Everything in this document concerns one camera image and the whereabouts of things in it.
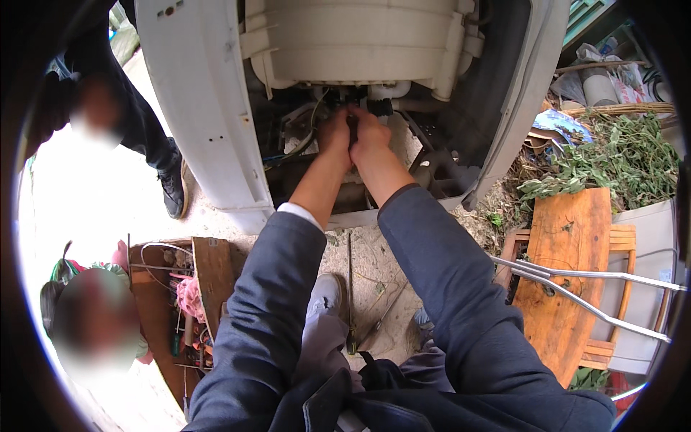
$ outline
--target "white shirt cuff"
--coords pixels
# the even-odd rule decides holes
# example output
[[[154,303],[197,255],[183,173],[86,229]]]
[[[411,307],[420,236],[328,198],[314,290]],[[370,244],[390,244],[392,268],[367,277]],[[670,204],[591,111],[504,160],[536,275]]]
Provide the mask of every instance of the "white shirt cuff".
[[[307,222],[310,222],[312,225],[319,228],[319,231],[324,232],[324,229],[321,227],[319,222],[316,221],[314,216],[300,205],[294,203],[283,203],[278,206],[277,211],[293,213],[295,216],[300,216],[302,219],[305,219]]]

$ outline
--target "gray pants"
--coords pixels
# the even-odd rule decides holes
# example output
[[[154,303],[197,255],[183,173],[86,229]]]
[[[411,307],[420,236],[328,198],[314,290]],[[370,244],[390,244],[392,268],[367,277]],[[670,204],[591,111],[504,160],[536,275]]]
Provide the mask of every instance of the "gray pants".
[[[349,369],[348,360],[341,353],[346,344],[346,336],[348,325],[337,316],[329,314],[328,310],[320,310],[308,318],[293,382],[300,382],[315,371],[333,375],[340,368]],[[453,392],[444,369],[445,359],[444,351],[430,340],[423,345],[420,353],[410,356],[399,367],[403,375],[412,381],[438,391]],[[358,372],[351,370],[350,377],[354,393],[365,391]]]

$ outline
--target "navy blue jacket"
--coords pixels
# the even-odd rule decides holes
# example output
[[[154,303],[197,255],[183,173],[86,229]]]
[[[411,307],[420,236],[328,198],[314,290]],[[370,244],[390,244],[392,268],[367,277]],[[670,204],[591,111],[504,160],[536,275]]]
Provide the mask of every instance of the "navy blue jacket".
[[[569,392],[522,334],[520,311],[493,285],[482,248],[420,187],[379,212],[381,232],[435,323],[456,393],[393,388],[350,392],[350,377],[291,377],[326,239],[278,212],[267,222],[228,301],[214,369],[197,385],[186,431],[333,431],[352,409],[372,431],[608,431],[608,397]]]

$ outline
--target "black pants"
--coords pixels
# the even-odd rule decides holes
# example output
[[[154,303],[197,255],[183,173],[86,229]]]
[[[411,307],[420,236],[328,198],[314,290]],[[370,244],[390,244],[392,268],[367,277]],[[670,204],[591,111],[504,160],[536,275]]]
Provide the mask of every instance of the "black pants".
[[[108,40],[108,19],[98,21],[74,38],[65,52],[65,65],[82,78],[99,74],[123,107],[114,132],[122,136],[120,144],[146,156],[146,163],[158,171],[173,168],[180,153],[173,140],[163,132],[151,106],[132,85],[117,62]]]

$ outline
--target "white sneaker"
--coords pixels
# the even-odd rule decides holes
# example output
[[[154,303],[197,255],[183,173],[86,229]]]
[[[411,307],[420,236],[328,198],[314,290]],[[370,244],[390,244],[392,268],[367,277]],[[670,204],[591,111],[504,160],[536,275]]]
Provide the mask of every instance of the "white sneaker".
[[[322,273],[316,278],[305,319],[317,313],[338,316],[341,309],[341,281],[333,273]]]

